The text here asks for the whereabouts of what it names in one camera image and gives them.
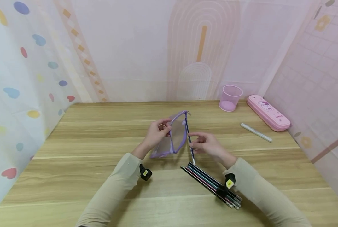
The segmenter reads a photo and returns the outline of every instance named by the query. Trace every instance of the white marker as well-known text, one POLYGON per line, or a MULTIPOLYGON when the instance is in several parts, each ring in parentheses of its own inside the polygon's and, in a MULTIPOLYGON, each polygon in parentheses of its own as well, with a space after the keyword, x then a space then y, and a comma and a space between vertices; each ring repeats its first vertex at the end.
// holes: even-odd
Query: white marker
POLYGON ((268 141, 268 142, 272 142, 272 139, 268 136, 265 136, 264 134, 260 133, 259 131, 251 128, 250 126, 246 125, 246 124, 243 124, 241 123, 241 127, 247 129, 248 131, 252 132, 253 134, 256 134, 257 136, 263 138, 264 140, 268 141))

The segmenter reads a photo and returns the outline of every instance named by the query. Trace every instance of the person's left hand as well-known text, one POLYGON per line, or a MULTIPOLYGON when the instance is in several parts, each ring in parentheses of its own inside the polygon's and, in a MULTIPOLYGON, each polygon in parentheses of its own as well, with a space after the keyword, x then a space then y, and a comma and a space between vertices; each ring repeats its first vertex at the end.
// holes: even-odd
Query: person's left hand
POLYGON ((147 146, 148 151, 154 148, 165 136, 170 137, 169 131, 172 129, 168 123, 170 121, 171 119, 159 119, 150 124, 147 135, 142 142, 147 146))
POLYGON ((169 125, 171 119, 159 119, 153 121, 149 128, 147 135, 141 144, 139 144, 131 154, 143 159, 145 155, 154 148, 164 137, 170 137, 169 131, 172 127, 169 125))

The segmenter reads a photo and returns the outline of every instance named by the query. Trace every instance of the wood grain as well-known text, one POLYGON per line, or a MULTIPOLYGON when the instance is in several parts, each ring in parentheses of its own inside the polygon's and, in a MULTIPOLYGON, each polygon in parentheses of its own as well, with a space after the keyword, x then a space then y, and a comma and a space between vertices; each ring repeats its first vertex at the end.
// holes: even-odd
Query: wood grain
MULTIPOLYGON (((241 101, 231 113, 217 101, 79 103, 72 105, 0 205, 0 226, 73 226, 86 204, 126 152, 143 139, 149 123, 189 110, 190 131, 206 131, 243 157, 300 208, 313 226, 338 226, 338 197, 288 132, 272 131, 241 101), (240 127, 259 130, 272 143, 240 127)), ((237 211, 224 206, 179 167, 188 147, 144 165, 153 171, 138 181, 111 226, 266 226, 248 200, 237 211)), ((198 166, 218 180, 223 168, 206 155, 198 166)))

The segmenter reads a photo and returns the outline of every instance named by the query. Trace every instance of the beige sleeve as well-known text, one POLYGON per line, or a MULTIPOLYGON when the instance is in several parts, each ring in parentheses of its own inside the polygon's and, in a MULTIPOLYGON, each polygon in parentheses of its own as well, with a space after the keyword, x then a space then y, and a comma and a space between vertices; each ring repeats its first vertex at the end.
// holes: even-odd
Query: beige sleeve
POLYGON ((223 174, 229 173, 235 175, 236 189, 253 202, 275 226, 311 226, 303 213, 279 189, 267 182, 242 158, 238 158, 235 165, 223 174))
POLYGON ((139 166, 142 162, 141 159, 126 153, 88 203, 76 227, 107 227, 111 221, 112 212, 126 194, 136 186, 140 177, 139 166))

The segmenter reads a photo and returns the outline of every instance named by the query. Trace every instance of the pink pencil case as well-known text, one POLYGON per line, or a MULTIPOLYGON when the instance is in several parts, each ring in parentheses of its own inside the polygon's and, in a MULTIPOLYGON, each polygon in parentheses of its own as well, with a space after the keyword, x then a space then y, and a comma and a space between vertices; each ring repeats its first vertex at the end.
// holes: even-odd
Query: pink pencil case
POLYGON ((247 98, 247 104, 274 131, 284 131, 290 127, 290 120, 259 95, 247 98))

